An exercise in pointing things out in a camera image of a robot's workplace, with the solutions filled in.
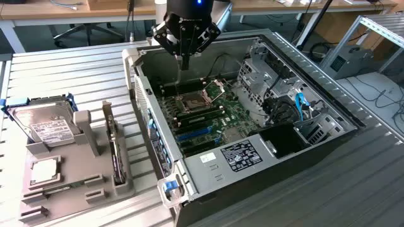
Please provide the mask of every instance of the blue drive bracket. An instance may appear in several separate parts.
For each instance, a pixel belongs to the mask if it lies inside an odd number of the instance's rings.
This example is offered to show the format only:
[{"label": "blue drive bracket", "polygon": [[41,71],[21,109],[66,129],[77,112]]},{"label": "blue drive bracket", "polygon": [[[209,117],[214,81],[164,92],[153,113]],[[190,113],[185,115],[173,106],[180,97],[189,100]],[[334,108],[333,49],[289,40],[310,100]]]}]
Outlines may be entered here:
[{"label": "blue drive bracket", "polygon": [[162,185],[164,192],[169,192],[178,188],[177,181],[168,181]]},{"label": "blue drive bracket", "polygon": [[301,106],[309,106],[309,102],[306,101],[304,94],[298,92],[294,96],[294,103],[296,103],[296,108],[300,114],[300,120],[302,121],[302,112],[301,112]]},{"label": "blue drive bracket", "polygon": [[0,110],[5,113],[5,115],[10,118],[13,121],[13,117],[8,113],[6,109],[9,107],[18,107],[18,106],[26,106],[29,104],[29,98],[8,98],[8,99],[0,99]]}]

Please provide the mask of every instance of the white cable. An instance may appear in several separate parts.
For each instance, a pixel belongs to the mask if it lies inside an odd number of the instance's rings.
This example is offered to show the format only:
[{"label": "white cable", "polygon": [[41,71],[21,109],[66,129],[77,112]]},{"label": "white cable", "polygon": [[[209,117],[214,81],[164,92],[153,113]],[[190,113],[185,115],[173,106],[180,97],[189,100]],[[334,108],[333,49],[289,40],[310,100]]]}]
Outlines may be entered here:
[{"label": "white cable", "polygon": [[54,0],[50,0],[50,3],[56,6],[65,7],[72,10],[77,10],[77,7],[74,7],[74,6],[82,5],[82,2],[76,2],[73,4],[62,4],[62,3],[57,3]]}]

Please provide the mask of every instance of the label sticker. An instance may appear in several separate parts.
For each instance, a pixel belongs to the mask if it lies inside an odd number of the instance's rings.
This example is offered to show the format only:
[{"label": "label sticker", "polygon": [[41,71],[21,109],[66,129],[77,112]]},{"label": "label sticker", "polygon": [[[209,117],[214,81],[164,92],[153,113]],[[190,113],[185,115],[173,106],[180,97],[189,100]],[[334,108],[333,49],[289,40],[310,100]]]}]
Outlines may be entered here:
[{"label": "label sticker", "polygon": [[73,133],[65,120],[57,120],[30,125],[44,143],[56,143],[73,139]]},{"label": "label sticker", "polygon": [[226,163],[234,172],[253,166],[262,161],[249,140],[228,146],[221,150]]},{"label": "label sticker", "polygon": [[205,163],[205,162],[208,162],[208,161],[214,160],[214,159],[216,159],[216,156],[214,156],[214,153],[210,152],[210,153],[208,153],[208,154],[200,156],[200,158],[201,158],[201,163]]}]

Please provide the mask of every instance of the aluminum extrusion table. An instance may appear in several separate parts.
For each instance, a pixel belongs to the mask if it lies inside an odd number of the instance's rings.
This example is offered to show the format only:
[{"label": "aluminum extrusion table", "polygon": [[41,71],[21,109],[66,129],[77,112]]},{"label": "aluminum extrusion table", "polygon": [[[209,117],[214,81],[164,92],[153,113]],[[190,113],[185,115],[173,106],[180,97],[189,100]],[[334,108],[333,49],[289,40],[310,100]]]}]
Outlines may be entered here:
[{"label": "aluminum extrusion table", "polygon": [[[90,110],[92,125],[104,123],[102,100],[124,125],[130,172],[136,194],[132,198],[78,212],[38,226],[137,226],[172,227],[172,217],[156,190],[156,176],[142,145],[142,136],[130,105],[121,65],[121,50],[148,45],[112,44],[85,48],[14,54],[4,66],[1,98],[74,94],[81,110]],[[25,135],[0,113],[0,226],[22,226],[17,221]]]},{"label": "aluminum extrusion table", "polygon": [[[338,101],[366,124],[362,133],[345,143],[314,167],[269,187],[193,227],[253,226],[398,226],[404,223],[404,145],[370,110],[309,59],[269,30],[238,32],[264,34],[302,67]],[[173,226],[161,206],[156,177],[129,108],[120,51],[145,42],[16,54],[5,63],[1,98],[53,95],[69,88],[78,108],[92,111],[94,124],[102,122],[98,104],[106,99],[125,126],[136,196],[109,206],[88,210],[46,223],[46,226]],[[0,121],[0,225],[16,226],[18,204],[18,165],[24,162],[24,143],[8,119]]]}]

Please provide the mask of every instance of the metal rack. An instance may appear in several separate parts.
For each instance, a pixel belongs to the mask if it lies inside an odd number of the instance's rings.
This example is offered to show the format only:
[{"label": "metal rack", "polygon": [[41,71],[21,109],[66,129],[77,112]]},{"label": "metal rack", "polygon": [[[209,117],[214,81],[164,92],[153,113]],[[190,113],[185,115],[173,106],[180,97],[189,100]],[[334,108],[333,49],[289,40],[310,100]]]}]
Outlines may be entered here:
[{"label": "metal rack", "polygon": [[386,14],[386,15],[366,15],[358,16],[354,20],[346,34],[344,35],[337,47],[329,53],[326,59],[321,62],[321,68],[330,64],[334,60],[341,48],[346,45],[352,34],[356,32],[358,25],[364,25],[368,30],[374,31],[384,38],[392,41],[400,49],[390,56],[390,58],[385,61],[382,66],[378,69],[378,72],[382,72],[390,62],[396,59],[396,57],[402,52],[404,48],[404,15],[401,14]]}]

